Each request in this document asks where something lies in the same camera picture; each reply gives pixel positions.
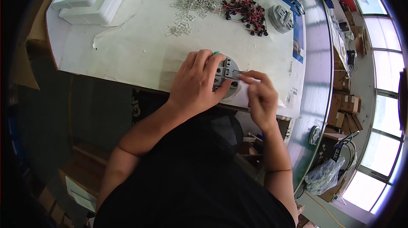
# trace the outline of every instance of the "fingers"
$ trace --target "fingers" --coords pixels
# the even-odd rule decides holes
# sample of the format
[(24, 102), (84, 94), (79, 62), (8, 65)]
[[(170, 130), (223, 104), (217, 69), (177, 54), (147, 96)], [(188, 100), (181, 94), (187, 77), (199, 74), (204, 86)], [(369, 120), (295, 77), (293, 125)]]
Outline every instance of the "fingers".
[(196, 60), (194, 61), (193, 68), (196, 68), (199, 72), (204, 71), (205, 63), (213, 55), (213, 52), (209, 49), (202, 49), (197, 53)]
[(191, 70), (194, 65), (195, 58), (197, 57), (198, 52), (192, 51), (187, 55), (186, 60), (184, 61), (184, 69), (183, 70)]
[(247, 77), (247, 76), (244, 75), (244, 74), (241, 74), (238, 78), (239, 78), (240, 80), (242, 80), (243, 82), (247, 83), (247, 84), (259, 83), (259, 81), (256, 81), (256, 80), (254, 80), (254, 79), (252, 79), (252, 78), (249, 78), (249, 77)]
[(258, 71), (248, 71), (248, 72), (242, 72), (241, 75), (244, 75), (248, 78), (259, 79), (261, 80), (262, 83), (266, 84), (268, 87), (273, 88), (272, 81), (270, 80), (268, 75), (266, 75), (265, 73), (258, 72)]
[(223, 81), (221, 84), (221, 87), (218, 88), (215, 92), (214, 95), (216, 96), (217, 100), (220, 101), (222, 98), (224, 98), (227, 93), (229, 92), (229, 86), (232, 83), (232, 79), (226, 79)]
[(218, 53), (210, 57), (205, 66), (204, 72), (211, 78), (212, 80), (215, 77), (215, 73), (217, 72), (218, 65), (220, 62), (225, 60), (225, 55)]
[(251, 108), (252, 111), (259, 111), (263, 109), (259, 100), (258, 86), (259, 85), (256, 84), (251, 84), (248, 86), (248, 107)]

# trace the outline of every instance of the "yellow cable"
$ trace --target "yellow cable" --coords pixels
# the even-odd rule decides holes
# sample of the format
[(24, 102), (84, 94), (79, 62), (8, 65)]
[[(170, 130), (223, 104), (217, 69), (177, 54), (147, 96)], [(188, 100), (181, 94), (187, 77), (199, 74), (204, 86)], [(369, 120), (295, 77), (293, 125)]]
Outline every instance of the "yellow cable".
[(72, 126), (71, 126), (71, 103), (72, 103), (72, 83), (74, 82), (74, 75), (71, 75), (71, 81), (69, 83), (69, 95), (68, 95), (68, 129), (69, 138), (71, 141), (71, 147), (74, 146), (74, 138), (72, 136)]
[(336, 221), (336, 223), (337, 223), (338, 225), (340, 225), (342, 228), (345, 228), (343, 225), (341, 225), (341, 224), (334, 218), (334, 216), (332, 216), (332, 214), (330, 214), (330, 212), (329, 212), (323, 205), (321, 205), (318, 201), (316, 201), (313, 197), (311, 197), (307, 192), (306, 192), (306, 194), (307, 194), (310, 198), (312, 198), (312, 200), (314, 200), (317, 204), (319, 204), (322, 208), (324, 208), (324, 210), (327, 211), (327, 213), (329, 213), (329, 215), (333, 218), (334, 221)]

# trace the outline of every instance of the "person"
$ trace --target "person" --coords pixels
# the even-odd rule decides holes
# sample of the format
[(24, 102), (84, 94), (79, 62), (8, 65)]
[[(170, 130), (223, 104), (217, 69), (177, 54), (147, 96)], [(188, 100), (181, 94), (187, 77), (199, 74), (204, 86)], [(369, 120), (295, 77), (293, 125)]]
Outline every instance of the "person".
[(225, 56), (212, 54), (207, 49), (190, 52), (166, 103), (115, 147), (99, 193), (95, 228), (296, 226), (290, 157), (276, 120), (278, 93), (268, 76), (249, 71), (239, 78), (248, 84), (251, 118), (264, 137), (264, 187), (231, 155), (218, 154), (209, 130), (197, 124), (232, 82), (226, 79), (213, 91)]

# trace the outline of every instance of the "white table surface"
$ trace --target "white table surface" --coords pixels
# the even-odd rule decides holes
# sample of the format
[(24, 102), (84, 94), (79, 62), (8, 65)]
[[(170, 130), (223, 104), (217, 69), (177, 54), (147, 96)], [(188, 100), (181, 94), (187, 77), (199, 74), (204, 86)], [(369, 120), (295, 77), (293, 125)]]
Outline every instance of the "white table surface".
[[(110, 28), (71, 25), (58, 17), (58, 10), (48, 8), (47, 31), (58, 69), (169, 91), (188, 52), (207, 48), (231, 57), (240, 70), (254, 69), (268, 74), (284, 105), (291, 86), (300, 85), (298, 101), (292, 107), (278, 108), (279, 115), (298, 117), (304, 63), (294, 63), (298, 61), (292, 57), (293, 30), (281, 34), (267, 19), (269, 36), (251, 36), (244, 24), (208, 13), (205, 19), (197, 17), (189, 22), (190, 35), (166, 37), (162, 28), (175, 25), (176, 12), (169, 7), (174, 1), (124, 0), (116, 17), (130, 19), (119, 27)], [(274, 4), (290, 8), (281, 0), (261, 2), (266, 10)], [(246, 89), (241, 83), (240, 91), (222, 103), (247, 108)]]

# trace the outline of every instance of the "brown cardboard box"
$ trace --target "brown cardboard box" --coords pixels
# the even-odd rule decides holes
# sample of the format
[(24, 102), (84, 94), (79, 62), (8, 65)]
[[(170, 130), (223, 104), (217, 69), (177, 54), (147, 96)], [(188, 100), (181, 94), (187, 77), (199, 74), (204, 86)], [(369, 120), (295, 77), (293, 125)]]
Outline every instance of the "brown cardboard box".
[(63, 164), (58, 172), (65, 187), (67, 187), (65, 182), (65, 176), (67, 176), (79, 187), (98, 198), (105, 168), (106, 165), (74, 150), (71, 160)]
[(343, 120), (343, 126), (341, 127), (341, 131), (344, 135), (349, 135), (351, 134), (349, 126), (348, 126), (349, 122), (347, 120), (347, 118), (344, 118)]
[(344, 14), (346, 14), (347, 22), (350, 26), (356, 25), (354, 21), (354, 17), (351, 11), (345, 11)]
[(334, 62), (334, 69), (335, 70), (344, 70), (344, 66), (342, 62)]
[(347, 110), (349, 112), (355, 112), (358, 113), (358, 107), (359, 107), (359, 102), (360, 102), (360, 97), (359, 96), (349, 96), (348, 102), (347, 102)]
[(337, 101), (337, 103), (339, 104), (339, 107), (340, 107), (340, 104), (341, 104), (341, 93), (335, 93), (335, 94), (334, 94), (334, 97), (336, 98), (336, 101)]
[(357, 118), (357, 116), (356, 116), (355, 114), (352, 114), (351, 116), (352, 116), (352, 118), (353, 118), (353, 120), (354, 120), (354, 123), (355, 123), (356, 126), (357, 126), (357, 129), (358, 129), (359, 131), (362, 131), (362, 130), (363, 130), (363, 127), (361, 126), (360, 120), (358, 120), (358, 118)]
[(340, 110), (347, 111), (347, 106), (349, 104), (349, 95), (342, 94), (340, 102)]
[(336, 90), (343, 90), (347, 88), (347, 83), (349, 79), (346, 78), (346, 71), (334, 71), (334, 78), (333, 78), (333, 88)]
[(329, 117), (330, 119), (327, 120), (327, 123), (334, 127), (341, 128), (343, 125), (344, 113), (336, 112), (335, 114), (335, 117)]
[(324, 128), (324, 133), (326, 133), (326, 134), (338, 134), (339, 131), (326, 126)]
[(48, 188), (45, 187), (43, 192), (40, 194), (38, 201), (41, 203), (41, 205), (43, 205), (45, 211), (49, 213), (52, 209), (52, 206), (54, 205), (55, 198), (52, 197)]
[(336, 196), (337, 193), (339, 193), (341, 187), (344, 185), (344, 182), (346, 181), (347, 177), (344, 177), (341, 182), (337, 182), (337, 185), (330, 188), (329, 190), (327, 190), (326, 192), (324, 192), (323, 194), (319, 195), (320, 198), (322, 198), (323, 200), (325, 200), (326, 202), (331, 202), (334, 198), (334, 196)]
[(365, 56), (365, 39), (364, 39), (364, 30), (362, 26), (355, 26), (351, 25), (350, 30), (353, 32), (354, 35), (354, 44), (356, 46), (357, 53), (360, 53)]
[(82, 154), (107, 165), (111, 156), (111, 151), (103, 149), (99, 146), (91, 144), (81, 139), (74, 139), (75, 143), (72, 149), (81, 152)]
[(355, 133), (356, 131), (358, 131), (357, 125), (354, 123), (354, 119), (351, 117), (351, 114), (347, 113), (346, 118), (350, 133)]
[(72, 225), (71, 219), (69, 219), (69, 217), (65, 215), (64, 215), (64, 219), (62, 220), (61, 226), (62, 228), (74, 228), (74, 226)]
[(51, 213), (51, 217), (57, 224), (61, 224), (62, 219), (64, 218), (64, 213), (65, 212), (61, 209), (61, 207), (58, 204), (56, 204)]

